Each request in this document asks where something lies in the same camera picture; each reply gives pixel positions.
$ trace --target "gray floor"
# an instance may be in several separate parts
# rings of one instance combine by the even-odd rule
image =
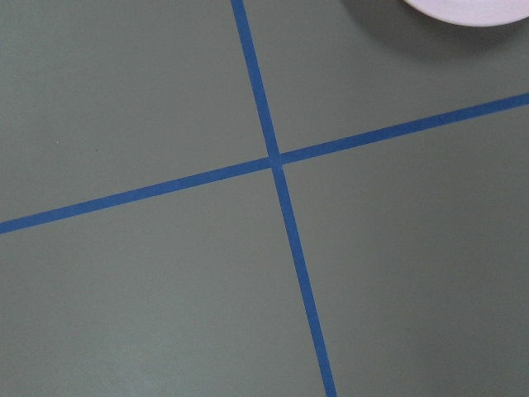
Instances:
[[[529,92],[529,23],[246,0],[281,151]],[[0,222],[266,156],[231,5],[0,5]],[[529,108],[284,166],[339,396],[529,394]],[[0,235],[0,396],[323,396],[270,170]]]

